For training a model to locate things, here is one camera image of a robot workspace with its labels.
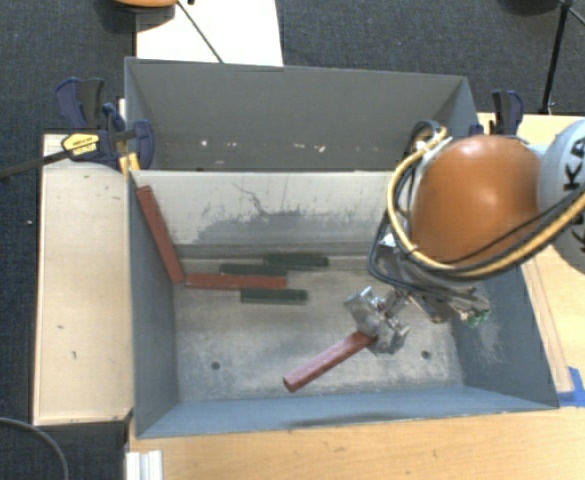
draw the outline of red wooden stick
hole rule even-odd
[[[280,289],[287,286],[287,279],[285,277],[274,276],[188,273],[185,275],[185,286],[202,290],[240,290],[241,288]]]
[[[376,340],[361,331],[355,331],[347,338],[332,345],[306,364],[299,366],[283,377],[283,384],[290,393],[294,393],[317,377],[331,370],[346,359],[360,352]]]
[[[168,272],[170,280],[174,283],[182,283],[185,281],[185,274],[181,267],[174,247],[172,246],[172,240],[168,234],[165,221],[161,215],[159,205],[154,198],[154,193],[150,187],[141,187],[136,191],[136,198],[141,205],[141,210],[145,216],[145,220],[150,227],[150,232],[154,238],[154,243],[159,249],[159,254],[165,265],[165,270]]]

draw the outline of black carpet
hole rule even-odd
[[[575,0],[585,16],[585,0]],[[541,106],[556,0],[277,0],[284,62],[465,75],[479,110],[490,91],[514,89]],[[65,122],[52,94],[70,76],[106,80],[123,95],[134,16],[106,0],[0,0],[0,168],[39,154]],[[569,18],[552,100],[585,114],[585,29]],[[0,184],[0,416],[28,420],[36,301],[38,175]],[[48,429],[75,479],[122,477],[121,424]],[[32,435],[0,428],[0,479],[61,478]]]

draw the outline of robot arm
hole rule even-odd
[[[345,305],[357,331],[288,373],[290,391],[363,348],[395,353],[409,330],[401,325],[407,305],[435,323],[480,324],[490,311],[480,281],[552,241],[585,273],[585,118],[560,133],[541,159],[516,137],[455,141],[437,126],[415,128],[370,249],[368,270],[392,291],[381,298],[368,287],[351,296]]]
[[[548,210],[584,183],[585,118],[557,135],[543,155],[538,182],[539,210]],[[585,211],[572,220],[554,246],[572,267],[585,274]]]

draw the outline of blue clamp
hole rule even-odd
[[[485,135],[485,128],[483,128],[481,123],[474,123],[470,125],[468,137],[472,137],[473,135]]]
[[[492,91],[496,121],[490,121],[490,135],[516,135],[523,121],[523,100],[514,91]]]
[[[80,156],[70,156],[75,161],[88,161],[119,168],[119,159],[135,152],[141,169],[148,169],[154,157],[154,135],[147,120],[135,121],[131,130],[112,103],[101,106],[103,80],[79,80],[69,78],[54,92],[56,107],[73,131],[90,131],[99,137],[96,150]],[[105,128],[102,126],[105,117]],[[121,152],[117,144],[126,143]]]
[[[570,377],[572,378],[572,391],[557,393],[561,407],[584,407],[585,408],[585,388],[581,380],[581,374],[576,368],[568,366]]]

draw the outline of yellow cable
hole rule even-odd
[[[433,139],[427,143],[424,143],[424,147],[419,148],[417,151],[409,155],[405,160],[400,162],[392,174],[392,177],[390,178],[390,182],[388,183],[388,188],[386,191],[387,215],[388,219],[390,220],[392,229],[397,236],[397,239],[412,258],[420,261],[428,267],[444,271],[445,274],[450,274],[459,278],[483,276],[496,272],[504,267],[509,267],[516,264],[518,261],[524,259],[530,252],[534,251],[537,247],[541,247],[547,243],[549,240],[554,238],[554,236],[557,235],[572,219],[585,210],[584,192],[576,201],[570,204],[570,206],[568,206],[554,222],[539,231],[520,247],[517,247],[512,252],[503,258],[494,261],[493,263],[489,263],[488,265],[484,265],[472,270],[459,271],[459,267],[454,266],[453,264],[440,263],[430,258],[429,256],[426,256],[418,250],[418,245],[410,240],[410,238],[407,236],[407,233],[403,230],[401,223],[399,222],[396,207],[394,205],[395,191],[401,176],[403,176],[407,169],[418,162],[428,151],[431,151],[434,147],[436,147],[443,140],[446,133],[447,130],[442,128]]]

